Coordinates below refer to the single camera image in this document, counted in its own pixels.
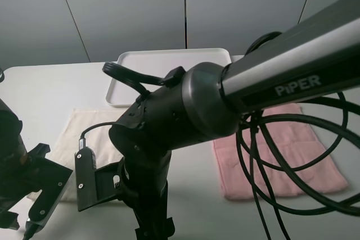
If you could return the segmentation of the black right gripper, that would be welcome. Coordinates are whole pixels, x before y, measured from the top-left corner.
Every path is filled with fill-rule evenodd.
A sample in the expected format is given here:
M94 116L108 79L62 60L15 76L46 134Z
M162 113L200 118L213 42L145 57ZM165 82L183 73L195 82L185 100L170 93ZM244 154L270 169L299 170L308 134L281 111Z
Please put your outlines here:
M147 155L142 151L121 151L118 166L120 198L137 219L137 239L168 239L175 232L167 216L168 170L172 153Z

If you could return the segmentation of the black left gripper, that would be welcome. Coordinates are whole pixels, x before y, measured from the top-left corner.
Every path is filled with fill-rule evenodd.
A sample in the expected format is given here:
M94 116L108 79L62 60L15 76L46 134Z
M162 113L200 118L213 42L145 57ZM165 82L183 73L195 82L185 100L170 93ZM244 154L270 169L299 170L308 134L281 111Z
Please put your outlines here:
M40 191L46 186L45 177L40 175L41 162L50 152L50 146L40 143L30 152L20 147L9 159L1 158L1 228L19 229L18 214L11 212L29 193Z

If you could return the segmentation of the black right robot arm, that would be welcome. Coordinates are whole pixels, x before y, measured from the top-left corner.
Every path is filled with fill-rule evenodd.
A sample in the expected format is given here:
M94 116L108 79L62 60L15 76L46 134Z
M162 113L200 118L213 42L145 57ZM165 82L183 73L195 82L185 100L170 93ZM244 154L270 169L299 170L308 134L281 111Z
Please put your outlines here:
M266 108L307 101L359 86L359 0L339 0L284 33L270 33L227 66L202 62L166 77L137 73L113 62L103 72L135 89L135 103L109 137L123 155L120 198L133 209L138 239L168 239L167 173L171 152L265 124L296 120L318 125L359 145L347 128L301 115L263 116Z

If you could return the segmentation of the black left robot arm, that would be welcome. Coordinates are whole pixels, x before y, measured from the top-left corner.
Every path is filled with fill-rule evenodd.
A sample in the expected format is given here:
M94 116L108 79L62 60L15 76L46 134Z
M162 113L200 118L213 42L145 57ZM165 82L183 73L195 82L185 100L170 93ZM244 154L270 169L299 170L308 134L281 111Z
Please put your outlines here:
M23 122L1 102L1 228L19 229L18 214L10 212L30 193L39 192L29 210L24 239L30 239L44 227L57 198L59 167L46 159L47 144L40 143L30 152L21 137Z

